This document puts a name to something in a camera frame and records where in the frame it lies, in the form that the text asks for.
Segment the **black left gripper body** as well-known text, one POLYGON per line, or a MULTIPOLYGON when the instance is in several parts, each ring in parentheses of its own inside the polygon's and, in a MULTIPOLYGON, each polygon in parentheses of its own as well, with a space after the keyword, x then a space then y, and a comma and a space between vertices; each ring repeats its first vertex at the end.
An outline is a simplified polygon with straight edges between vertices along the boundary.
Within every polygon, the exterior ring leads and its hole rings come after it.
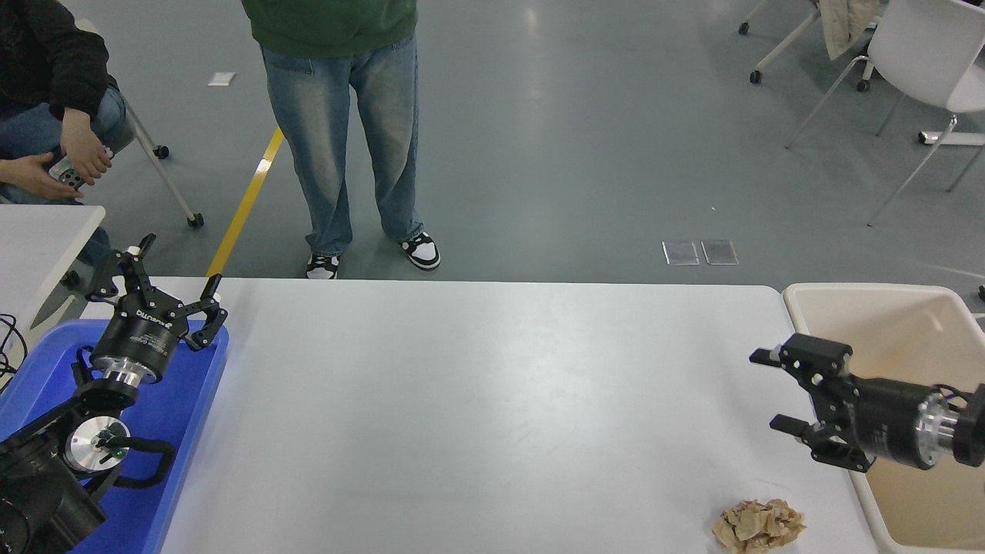
POLYGON ((159 290, 124 295, 89 355, 92 368, 105 374, 132 372, 144 383, 162 381, 177 343, 188 331, 185 319, 170 315, 180 304, 180 299, 159 290))

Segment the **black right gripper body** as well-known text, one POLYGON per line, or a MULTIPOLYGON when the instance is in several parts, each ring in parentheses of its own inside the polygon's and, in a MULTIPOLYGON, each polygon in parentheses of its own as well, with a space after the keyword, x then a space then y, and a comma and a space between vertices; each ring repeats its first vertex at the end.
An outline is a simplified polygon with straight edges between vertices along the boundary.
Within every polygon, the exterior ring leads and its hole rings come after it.
POLYGON ((920 423, 932 387, 891 379, 849 375, 852 392, 849 437, 854 445, 842 467, 868 471, 875 457, 914 469, 932 469, 932 453, 920 444, 920 423))

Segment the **seated person's right hand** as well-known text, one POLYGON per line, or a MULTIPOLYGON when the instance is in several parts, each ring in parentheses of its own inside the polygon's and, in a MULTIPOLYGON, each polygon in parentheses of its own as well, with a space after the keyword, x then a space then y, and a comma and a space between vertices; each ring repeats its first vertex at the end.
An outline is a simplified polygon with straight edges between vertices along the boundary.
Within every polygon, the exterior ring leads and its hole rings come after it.
POLYGON ((64 185, 47 172, 45 166, 53 153, 25 155, 15 160, 1 160, 1 180, 43 200, 83 199, 84 195, 64 185))

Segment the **seated person's left hand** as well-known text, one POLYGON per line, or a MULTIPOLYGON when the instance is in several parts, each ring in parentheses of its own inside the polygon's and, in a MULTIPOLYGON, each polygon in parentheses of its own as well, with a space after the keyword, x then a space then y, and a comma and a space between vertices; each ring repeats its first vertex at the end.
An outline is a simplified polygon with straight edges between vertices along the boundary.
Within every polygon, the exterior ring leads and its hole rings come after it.
POLYGON ((85 185, 95 185, 112 167, 112 156, 92 129, 92 117, 83 110, 63 110, 60 147, 85 185))

